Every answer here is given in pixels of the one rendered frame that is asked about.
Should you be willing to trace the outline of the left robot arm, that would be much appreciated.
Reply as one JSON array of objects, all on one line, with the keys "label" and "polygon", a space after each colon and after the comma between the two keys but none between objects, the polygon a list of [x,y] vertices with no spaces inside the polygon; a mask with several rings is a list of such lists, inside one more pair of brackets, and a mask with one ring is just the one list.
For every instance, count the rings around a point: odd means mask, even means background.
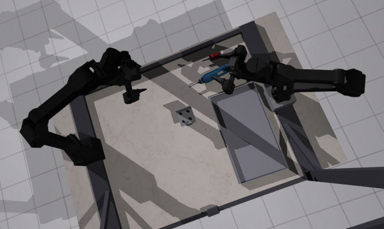
[{"label": "left robot arm", "polygon": [[[28,117],[23,119],[20,133],[28,144],[32,148],[47,145],[63,149],[73,162],[90,156],[87,142],[81,143],[75,134],[64,137],[49,132],[48,122],[78,96],[86,95],[100,85],[112,85],[115,80],[114,73],[122,59],[123,55],[120,51],[107,48],[100,62],[91,60],[77,68],[63,88],[38,108],[32,109]],[[121,73],[120,82],[131,84],[131,81],[140,80],[141,72],[137,63],[129,59],[125,60],[125,63],[123,68],[118,68],[118,72]]]}]

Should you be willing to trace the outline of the blue electric screwdriver barrel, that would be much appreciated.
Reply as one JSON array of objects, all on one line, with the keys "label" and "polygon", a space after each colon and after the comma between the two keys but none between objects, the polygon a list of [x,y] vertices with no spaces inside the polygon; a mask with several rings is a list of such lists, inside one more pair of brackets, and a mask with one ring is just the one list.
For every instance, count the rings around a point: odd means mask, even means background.
[{"label": "blue electric screwdriver barrel", "polygon": [[[230,70],[227,68],[227,65],[228,64],[225,64],[224,66],[221,66],[221,67],[219,67],[219,68],[217,68],[217,69],[215,69],[215,70],[213,70],[213,71],[203,75],[202,78],[200,78],[198,80],[198,82],[195,83],[195,84],[208,83],[208,82],[214,80],[213,78],[211,78],[211,76],[220,77],[220,76],[230,72]],[[193,85],[195,85],[195,84],[193,84]],[[193,85],[191,85],[191,86],[193,86]],[[191,87],[191,86],[189,86],[189,87]]]}]

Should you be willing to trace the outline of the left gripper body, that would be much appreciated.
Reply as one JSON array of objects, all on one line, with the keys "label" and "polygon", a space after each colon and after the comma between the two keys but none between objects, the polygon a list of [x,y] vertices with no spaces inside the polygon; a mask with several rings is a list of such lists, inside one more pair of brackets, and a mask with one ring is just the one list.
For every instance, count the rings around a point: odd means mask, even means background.
[{"label": "left gripper body", "polygon": [[[130,59],[129,57],[129,52],[128,51],[121,51],[122,55],[123,55],[123,59],[120,63],[120,68],[123,68],[124,65],[126,64],[125,63],[125,60],[128,60]],[[139,94],[138,94],[138,91],[137,90],[133,90],[132,89],[132,86],[131,84],[123,84],[120,82],[120,77],[121,77],[121,73],[118,72],[118,69],[116,70],[116,72],[114,73],[115,75],[115,80],[114,80],[114,83],[112,85],[116,85],[116,86],[125,86],[126,88],[126,92],[123,93],[123,99],[124,99],[124,102],[126,104],[131,104],[133,102],[136,102],[139,100]]]}]

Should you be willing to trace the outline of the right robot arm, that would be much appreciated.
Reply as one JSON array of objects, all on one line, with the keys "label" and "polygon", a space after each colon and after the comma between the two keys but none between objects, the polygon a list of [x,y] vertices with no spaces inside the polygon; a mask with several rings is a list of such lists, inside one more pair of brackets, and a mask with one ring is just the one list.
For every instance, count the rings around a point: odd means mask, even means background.
[{"label": "right robot arm", "polygon": [[[273,67],[272,67],[273,66]],[[259,57],[251,57],[247,63],[239,56],[231,56],[227,68],[232,77],[245,76],[250,80],[272,86],[271,94],[276,103],[289,101],[296,92],[337,91],[344,96],[359,97],[365,93],[366,75],[356,69],[314,70],[296,69],[291,65]]]}]

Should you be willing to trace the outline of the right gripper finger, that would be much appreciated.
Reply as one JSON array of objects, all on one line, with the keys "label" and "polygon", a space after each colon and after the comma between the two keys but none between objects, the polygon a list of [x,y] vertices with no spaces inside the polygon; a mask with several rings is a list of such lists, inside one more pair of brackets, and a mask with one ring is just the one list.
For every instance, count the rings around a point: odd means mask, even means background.
[{"label": "right gripper finger", "polygon": [[219,57],[222,57],[225,59],[230,59],[231,56],[236,56],[235,55],[236,49],[237,49],[237,47],[232,52],[220,54]]},{"label": "right gripper finger", "polygon": [[211,78],[213,78],[214,80],[219,82],[222,86],[223,86],[224,81],[226,80],[225,78],[220,78],[220,77],[216,77],[216,76],[211,76]]}]

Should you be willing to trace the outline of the red screwdriver handle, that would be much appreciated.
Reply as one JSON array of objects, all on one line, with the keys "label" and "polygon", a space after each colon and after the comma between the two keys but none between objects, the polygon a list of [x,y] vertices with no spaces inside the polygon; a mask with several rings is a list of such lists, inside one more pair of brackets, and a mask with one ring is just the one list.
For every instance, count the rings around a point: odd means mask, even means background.
[{"label": "red screwdriver handle", "polygon": [[[205,59],[205,60],[210,60],[210,61],[212,61],[212,60],[219,59],[219,58],[221,58],[221,57],[219,57],[220,54],[221,54],[221,52],[218,52],[218,53],[209,55],[209,58],[208,58],[208,59]],[[203,61],[205,61],[205,60],[203,60]]]}]

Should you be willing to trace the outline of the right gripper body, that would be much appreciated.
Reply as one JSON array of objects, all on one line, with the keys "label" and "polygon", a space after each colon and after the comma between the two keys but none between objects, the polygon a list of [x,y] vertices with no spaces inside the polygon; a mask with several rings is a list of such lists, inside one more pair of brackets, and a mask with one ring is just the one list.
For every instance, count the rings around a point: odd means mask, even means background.
[{"label": "right gripper body", "polygon": [[[245,61],[246,56],[247,56],[247,50],[246,50],[245,46],[244,45],[238,45],[236,52],[235,52],[235,55],[239,56],[243,61]],[[225,92],[225,94],[228,94],[228,95],[233,94],[233,91],[235,88],[235,84],[233,82],[234,82],[235,78],[237,78],[238,80],[239,80],[239,78],[244,79],[244,80],[247,80],[248,82],[251,81],[250,80],[250,73],[248,72],[246,67],[245,67],[244,72],[246,72],[245,76],[239,76],[239,77],[230,76],[229,79],[226,79],[224,81],[222,89]]]}]

